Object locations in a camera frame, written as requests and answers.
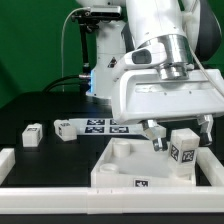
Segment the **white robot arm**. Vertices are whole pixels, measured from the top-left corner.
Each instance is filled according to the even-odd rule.
[[[98,61],[87,95],[111,100],[118,123],[142,122],[157,150],[164,149],[164,136],[154,131],[157,121],[197,119],[206,143],[211,142],[213,116],[224,113],[224,81],[218,70],[206,75],[193,70],[191,54],[206,60],[221,42],[207,0],[182,0],[184,12],[177,0],[77,2],[97,10],[126,6],[128,14],[128,24],[100,23]]]

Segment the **small cube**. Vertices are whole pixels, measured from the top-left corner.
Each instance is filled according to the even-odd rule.
[[[43,138],[43,130],[41,124],[28,125],[22,134],[23,147],[38,147]]]
[[[189,128],[174,130],[169,147],[169,166],[177,176],[192,173],[200,138]]]
[[[54,122],[55,133],[63,141],[72,141],[77,139],[76,128],[68,120],[56,120]]]

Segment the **black table surface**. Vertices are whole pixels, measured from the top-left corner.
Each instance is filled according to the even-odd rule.
[[[55,135],[53,122],[71,118],[112,118],[109,106],[87,102],[79,93],[25,93],[0,109],[0,150],[15,148],[16,165],[1,188],[13,187],[90,187],[90,172],[111,137],[78,136],[63,142]],[[43,125],[43,139],[37,148],[23,148],[22,132],[28,124]],[[172,129],[191,128],[200,132],[197,122],[164,123],[168,139]],[[213,145],[217,158],[224,160],[224,118],[216,118]],[[208,181],[197,171],[197,185]],[[123,215],[1,215],[1,223],[223,223],[224,214],[123,214]]]

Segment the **white block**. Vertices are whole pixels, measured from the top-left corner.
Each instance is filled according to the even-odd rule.
[[[169,147],[169,167],[177,176],[192,174],[200,138],[189,128],[174,130]]]
[[[2,149],[0,152],[0,184],[9,174],[12,167],[15,165],[14,149]]]
[[[22,134],[23,147],[37,147],[43,138],[41,124],[28,125]]]
[[[168,166],[168,151],[152,141],[112,138],[91,172],[91,187],[195,186],[195,173],[178,177]]]
[[[76,128],[68,120],[56,120],[54,122],[55,133],[63,141],[72,141],[77,139]]]

